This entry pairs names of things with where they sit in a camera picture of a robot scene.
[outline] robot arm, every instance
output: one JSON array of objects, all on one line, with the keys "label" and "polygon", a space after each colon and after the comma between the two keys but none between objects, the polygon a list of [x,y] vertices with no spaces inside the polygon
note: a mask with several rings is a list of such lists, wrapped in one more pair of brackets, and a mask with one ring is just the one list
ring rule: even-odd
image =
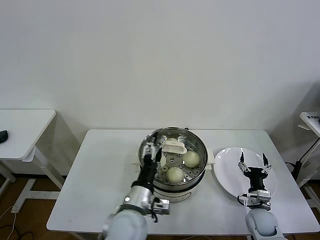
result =
[{"label": "robot arm", "polygon": [[239,195],[237,200],[241,205],[251,209],[245,217],[245,222],[254,240],[286,240],[279,229],[276,217],[269,212],[271,194],[265,189],[264,179],[268,177],[271,165],[265,154],[263,165],[264,168],[248,167],[242,152],[238,166],[243,175],[249,178],[250,188],[248,193]]},{"label": "robot arm", "polygon": [[162,149],[158,151],[153,142],[147,143],[143,151],[144,165],[138,179],[131,185],[131,191],[124,197],[122,205],[111,214],[103,227],[103,235],[108,240],[145,240],[148,235],[144,215],[151,215],[158,221],[157,214],[170,214],[169,201],[153,195],[153,181],[160,165]]}]

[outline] wooden floor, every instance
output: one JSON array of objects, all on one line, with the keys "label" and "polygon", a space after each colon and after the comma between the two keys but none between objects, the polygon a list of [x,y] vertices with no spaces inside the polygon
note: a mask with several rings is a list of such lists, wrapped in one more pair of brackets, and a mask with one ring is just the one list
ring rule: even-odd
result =
[{"label": "wooden floor", "polygon": [[[11,183],[3,195],[0,197],[0,216],[10,206],[13,206],[18,198],[21,190],[24,188],[27,178],[18,178],[15,183]],[[0,186],[5,179],[0,176]],[[320,196],[320,185],[312,185],[316,193]],[[46,178],[39,178],[33,190],[35,191],[58,191],[59,189]],[[27,199],[21,209],[16,215],[15,227],[19,231],[20,235],[31,231],[34,234],[35,240],[76,240],[75,237],[68,233],[53,232],[46,228],[46,224],[50,213],[54,207],[54,200],[36,200]],[[313,209],[315,216],[320,222],[320,214]],[[14,214],[8,211],[0,219],[0,228],[5,225],[12,225],[14,220]],[[12,228],[5,227],[0,229],[0,240],[7,240]],[[190,236],[148,236],[148,240],[182,240]],[[190,240],[206,240],[205,236],[195,236],[189,238]],[[243,236],[229,236],[229,237],[209,237],[212,240],[246,240]],[[287,236],[288,240],[293,240],[292,235]],[[296,240],[320,240],[320,233],[314,234],[295,234]],[[13,232],[9,240],[18,240],[16,231]],[[31,234],[26,234],[21,237],[21,240],[32,240]]]}]

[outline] white plate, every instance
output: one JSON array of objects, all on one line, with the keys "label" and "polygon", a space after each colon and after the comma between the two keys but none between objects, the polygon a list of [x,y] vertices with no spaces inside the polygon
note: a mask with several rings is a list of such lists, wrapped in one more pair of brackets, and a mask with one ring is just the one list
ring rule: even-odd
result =
[{"label": "white plate", "polygon": [[[250,180],[240,170],[238,163],[243,152],[244,162],[248,167],[263,168],[262,156],[243,147],[229,147],[220,151],[215,157],[214,174],[221,186],[232,196],[247,193]],[[273,195],[277,189],[277,177],[271,168],[268,177],[263,180],[265,189]]]}]

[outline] white table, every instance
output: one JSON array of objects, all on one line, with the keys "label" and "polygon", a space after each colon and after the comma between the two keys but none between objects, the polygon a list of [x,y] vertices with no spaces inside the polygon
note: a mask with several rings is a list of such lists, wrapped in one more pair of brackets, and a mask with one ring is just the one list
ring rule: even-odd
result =
[{"label": "white table", "polygon": [[[8,131],[7,141],[0,143],[0,160],[23,161],[35,163],[60,189],[64,178],[36,147],[36,143],[46,130],[56,111],[53,109],[0,109],[0,131]],[[13,182],[12,175],[0,164],[0,174],[8,182]],[[35,179],[29,179],[19,198],[12,208],[12,213],[18,213],[26,199],[57,199],[59,192],[30,191]]]},{"label": "white table", "polygon": [[[123,201],[138,174],[132,171],[139,145],[152,130],[89,130],[47,222],[52,231],[100,233],[115,207]],[[216,155],[227,147],[265,153],[278,186],[271,199],[273,214],[285,234],[320,231],[304,196],[263,130],[193,130]],[[153,235],[249,235],[247,210],[228,194],[209,170],[195,193],[171,205],[170,215],[153,223]]]},{"label": "white table", "polygon": [[[306,125],[300,124],[298,126],[306,130],[312,130],[320,138],[320,112],[304,111],[300,114],[300,118],[305,122]],[[302,187],[306,182],[308,182],[313,176],[315,176],[320,171],[320,161],[308,160],[310,154],[318,147],[319,144],[320,141],[318,142],[318,144],[315,144],[310,149],[309,154],[307,154],[301,160],[302,167],[299,176],[296,180],[299,187]],[[315,191],[312,189],[311,186],[304,186],[303,189],[305,190],[306,194],[310,197],[310,199],[307,200],[310,208],[316,208],[320,213],[320,199],[315,193]]]}]

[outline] white wall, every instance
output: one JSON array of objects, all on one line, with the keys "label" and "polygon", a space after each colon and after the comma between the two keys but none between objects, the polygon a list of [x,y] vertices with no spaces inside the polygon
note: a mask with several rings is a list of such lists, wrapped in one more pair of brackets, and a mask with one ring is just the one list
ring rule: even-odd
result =
[{"label": "white wall", "polygon": [[[0,108],[56,109],[55,127],[80,143],[96,128],[264,129],[295,162],[314,139],[296,127],[297,107],[320,107],[308,97],[320,90],[319,9],[318,0],[3,0]],[[56,153],[69,137],[54,135]]]}]

